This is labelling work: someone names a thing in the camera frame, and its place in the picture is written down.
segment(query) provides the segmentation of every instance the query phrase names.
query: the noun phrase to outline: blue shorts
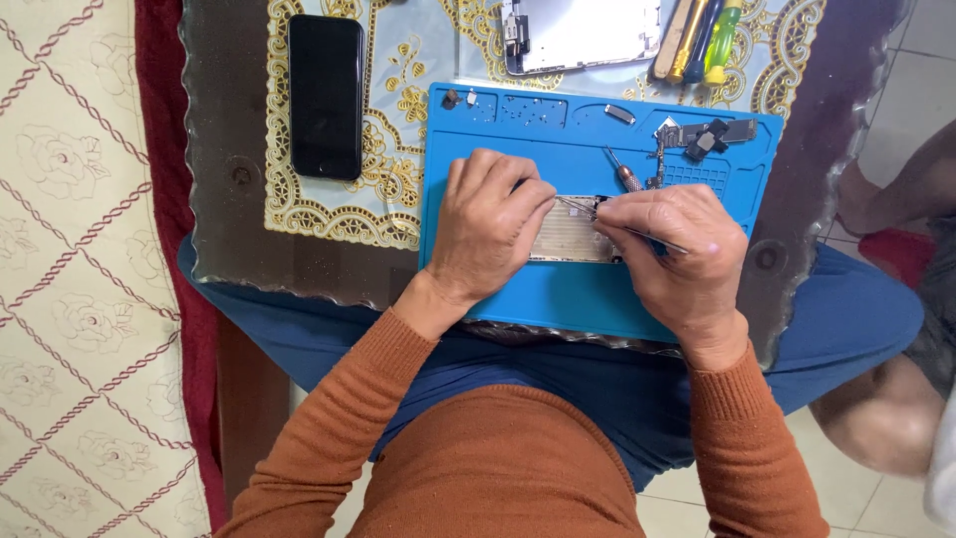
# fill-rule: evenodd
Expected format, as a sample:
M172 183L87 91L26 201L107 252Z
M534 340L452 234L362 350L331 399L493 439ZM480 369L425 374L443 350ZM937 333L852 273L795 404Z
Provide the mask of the blue shorts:
M179 267L296 385L310 391L365 333L379 312L336 306L190 276L188 235ZM796 290L793 320L766 373L785 414L905 349L923 322L916 295L882 271L817 245L811 276ZM537 387L588 415L618 449L638 491L655 475L694 461L684 362L628 349L552 342L505 347L451 330L425 361L373 450L436 403L486 385Z

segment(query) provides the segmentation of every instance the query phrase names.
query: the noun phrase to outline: table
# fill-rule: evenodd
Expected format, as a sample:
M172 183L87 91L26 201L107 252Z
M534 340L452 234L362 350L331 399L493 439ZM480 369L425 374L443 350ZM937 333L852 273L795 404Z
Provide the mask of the table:
M620 90L614 97L744 107L787 117L738 295L764 368L772 364L777 338L792 316L793 291L814 262L816 236L832 219L839 173L865 138L865 103L881 89L888 71L887 36L908 9L907 0L776 0L772 11L773 1L745 3L731 60L739 64L741 77L731 77L715 94L685 93L640 74L629 85L617 79L600 85L601 91ZM391 64L385 66L391 71L384 71L372 52L366 58L375 69L367 70L365 85L378 92L365 99L366 173L351 190L339 187L340 193L296 181L291 167L286 170L282 35L288 17L302 12L303 4L308 12L352 16L375 28L368 36L370 51ZM183 81L190 98L186 160L195 177L190 201L196 213L194 276L383 309L417 269L416 188L421 184L427 82L419 84L416 78L427 72L430 77L572 93L587 92L593 81L581 74L510 81L498 59L497 11L491 2L303 4L185 0L181 37L187 52ZM663 11L669 12L672 4L663 0ZM442 16L447 32L435 30L441 28L435 26L436 17ZM411 30L405 32L408 38L392 35L399 44L386 50L383 40L400 23ZM415 33L422 30L428 30L429 43L436 35L446 42L426 48ZM748 61L763 68L755 75L746 73ZM395 112L393 118L382 112L396 109L404 120L395 119ZM349 194L362 203L349 202ZM481 323L472 329L505 340L553 335L645 351L670 348L543 327Z

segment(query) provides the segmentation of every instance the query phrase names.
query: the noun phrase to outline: orange sweater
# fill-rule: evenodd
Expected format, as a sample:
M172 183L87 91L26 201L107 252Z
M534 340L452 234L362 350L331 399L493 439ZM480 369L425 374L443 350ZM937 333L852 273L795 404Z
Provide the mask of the orange sweater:
M295 411L217 536L322 536L435 344L386 311ZM729 370L689 375L711 529L827 536L752 348ZM634 485L594 422L548 392L492 385L433 406L388 443L352 535L644 533Z

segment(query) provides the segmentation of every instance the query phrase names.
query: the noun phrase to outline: black smartphone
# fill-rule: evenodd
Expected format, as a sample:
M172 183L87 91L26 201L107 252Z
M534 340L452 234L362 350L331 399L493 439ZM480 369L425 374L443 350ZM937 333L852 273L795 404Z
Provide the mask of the black smartphone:
M361 174L364 31L339 17L289 20L289 107L293 169L353 180Z

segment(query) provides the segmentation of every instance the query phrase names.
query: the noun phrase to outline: sweater sleeve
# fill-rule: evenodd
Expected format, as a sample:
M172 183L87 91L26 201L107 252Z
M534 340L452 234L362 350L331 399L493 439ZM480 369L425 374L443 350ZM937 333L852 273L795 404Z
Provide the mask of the sweater sleeve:
M690 372L690 428L714 534L829 534L810 474L752 346L727 370Z
M216 536L324 535L436 344L382 314L295 410Z

